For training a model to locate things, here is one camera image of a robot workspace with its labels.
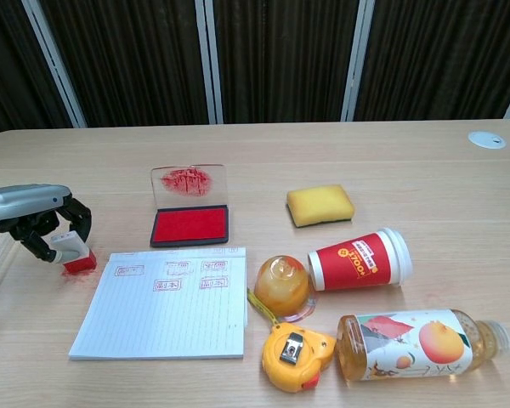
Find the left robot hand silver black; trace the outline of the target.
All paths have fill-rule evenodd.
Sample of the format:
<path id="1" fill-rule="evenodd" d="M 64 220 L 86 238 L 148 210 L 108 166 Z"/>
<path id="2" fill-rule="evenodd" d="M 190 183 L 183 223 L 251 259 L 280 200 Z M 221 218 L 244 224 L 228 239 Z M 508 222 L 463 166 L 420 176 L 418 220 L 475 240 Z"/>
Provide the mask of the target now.
<path id="1" fill-rule="evenodd" d="M 58 184 L 23 184 L 0 188 L 0 233 L 8 233 L 36 258 L 63 264 L 70 272 L 93 268 L 86 244 L 92 215 Z"/>

